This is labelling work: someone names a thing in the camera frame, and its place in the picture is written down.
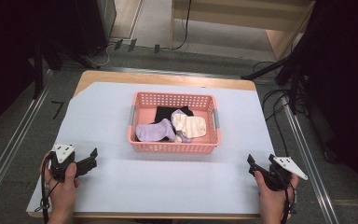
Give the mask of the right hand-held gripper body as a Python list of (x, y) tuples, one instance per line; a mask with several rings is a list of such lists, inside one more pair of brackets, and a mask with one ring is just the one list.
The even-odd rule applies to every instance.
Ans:
[(291, 157), (277, 157), (270, 154), (268, 159), (271, 162), (268, 172), (268, 187), (271, 190), (286, 189), (290, 184), (292, 174), (304, 180), (309, 179)]

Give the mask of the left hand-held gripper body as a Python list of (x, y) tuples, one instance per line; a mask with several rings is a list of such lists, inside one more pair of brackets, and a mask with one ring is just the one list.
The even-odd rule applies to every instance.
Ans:
[(50, 180), (59, 183), (65, 181), (68, 166), (75, 162), (75, 147), (72, 145), (55, 144), (49, 160)]

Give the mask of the person's right hand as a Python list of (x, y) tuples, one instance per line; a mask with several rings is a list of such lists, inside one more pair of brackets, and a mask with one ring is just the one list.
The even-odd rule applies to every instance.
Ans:
[(299, 178), (295, 174), (292, 174), (291, 184), (287, 191), (270, 190), (259, 171), (255, 171), (255, 181), (259, 188), (260, 216), (282, 218), (285, 202), (291, 202), (294, 199), (294, 192), (297, 188)]

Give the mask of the person's left hand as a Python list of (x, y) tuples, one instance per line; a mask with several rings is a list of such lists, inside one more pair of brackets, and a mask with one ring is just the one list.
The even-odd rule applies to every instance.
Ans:
[(52, 203), (51, 213), (66, 213), (73, 215), (76, 205), (76, 188), (79, 182), (76, 180), (76, 164), (71, 163), (65, 173), (65, 181), (59, 183), (54, 179), (50, 180), (51, 174), (45, 159), (49, 157), (46, 153), (41, 166), (40, 173), (43, 176), (42, 183), (48, 184), (51, 188), (49, 198)]

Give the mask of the pink plastic basket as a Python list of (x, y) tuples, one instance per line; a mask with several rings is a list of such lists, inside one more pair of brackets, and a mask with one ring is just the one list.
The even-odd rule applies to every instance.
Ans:
[[(190, 143), (169, 141), (141, 142), (135, 133), (138, 124), (151, 124), (158, 114), (158, 108), (187, 108), (196, 117), (206, 121), (206, 134), (196, 137)], [(138, 91), (134, 94), (128, 141), (136, 151), (210, 154), (220, 144), (220, 127), (216, 101), (212, 95), (178, 92)]]

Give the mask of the cream white sock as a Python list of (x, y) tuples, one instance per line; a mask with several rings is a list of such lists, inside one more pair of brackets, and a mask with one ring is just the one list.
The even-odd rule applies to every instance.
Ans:
[(207, 124), (202, 117), (175, 114), (172, 116), (172, 124), (176, 131), (187, 138), (202, 137), (207, 133)]

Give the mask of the black sock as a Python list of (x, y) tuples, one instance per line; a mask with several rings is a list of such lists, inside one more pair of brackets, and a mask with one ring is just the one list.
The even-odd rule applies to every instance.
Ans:
[(193, 112), (187, 107), (167, 107), (167, 106), (158, 106), (156, 115), (154, 118), (155, 123), (161, 122), (163, 119), (171, 119), (172, 113), (178, 110), (179, 112), (183, 112), (188, 116), (193, 116)]

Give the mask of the black metal stand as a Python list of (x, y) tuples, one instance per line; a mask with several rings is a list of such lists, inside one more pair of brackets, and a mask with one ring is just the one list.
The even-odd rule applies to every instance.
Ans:
[(49, 38), (38, 37), (34, 43), (34, 99), (44, 88), (43, 61), (53, 70), (62, 67), (56, 44)]

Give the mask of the black tripod stand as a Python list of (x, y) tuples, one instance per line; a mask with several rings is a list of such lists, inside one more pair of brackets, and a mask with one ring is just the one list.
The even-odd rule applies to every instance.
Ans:
[(258, 77), (262, 77), (265, 74), (281, 68), (281, 71), (275, 78), (275, 82), (277, 85), (284, 85), (289, 79), (292, 80), (291, 88), (289, 90), (289, 108), (293, 114), (296, 114), (296, 94), (298, 90), (298, 84), (300, 80), (300, 56), (306, 47), (306, 41), (300, 39), (297, 45), (294, 47), (293, 51), (284, 57), (283, 59), (262, 68), (259, 71), (253, 72), (250, 75), (241, 76), (241, 79), (244, 80), (254, 80)]

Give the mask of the dark curtain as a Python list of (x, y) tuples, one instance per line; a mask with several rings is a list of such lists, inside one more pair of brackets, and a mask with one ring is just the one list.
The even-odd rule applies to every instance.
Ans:
[(69, 0), (0, 0), (0, 117), (34, 84), (34, 43)]
[(358, 174), (358, 0), (316, 0), (306, 87), (328, 123), (328, 150)]

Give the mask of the black cabinet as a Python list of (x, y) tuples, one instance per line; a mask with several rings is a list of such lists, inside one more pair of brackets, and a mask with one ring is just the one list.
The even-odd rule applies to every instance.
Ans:
[(74, 0), (79, 34), (78, 54), (93, 57), (105, 49), (116, 21), (115, 0)]

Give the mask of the metal floor rail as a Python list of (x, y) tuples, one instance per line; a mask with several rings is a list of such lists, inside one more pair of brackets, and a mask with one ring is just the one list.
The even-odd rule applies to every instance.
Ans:
[(0, 184), (46, 98), (53, 76), (54, 72), (48, 69), (43, 75), (45, 85), (39, 95), (34, 98), (33, 91), (26, 89), (0, 117)]
[[(282, 99), (282, 102), (286, 104), (288, 102), (287, 98), (284, 97)], [(284, 106), (284, 111), (291, 126), (294, 137), (296, 139), (298, 150), (308, 171), (309, 181), (313, 187), (317, 202), (323, 213), (325, 223), (339, 224), (337, 213), (332, 204), (332, 200), (329, 196), (327, 188), (324, 185), (324, 182), (322, 181), (317, 165), (312, 157), (308, 142), (302, 132), (299, 121), (297, 119), (297, 115), (294, 115), (292, 113), (288, 105)]]

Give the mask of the light wooden frame furniture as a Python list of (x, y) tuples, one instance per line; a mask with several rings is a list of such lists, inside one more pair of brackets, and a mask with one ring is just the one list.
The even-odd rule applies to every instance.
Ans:
[(316, 0), (172, 0), (169, 47), (174, 20), (185, 19), (265, 29), (277, 60), (305, 31)]

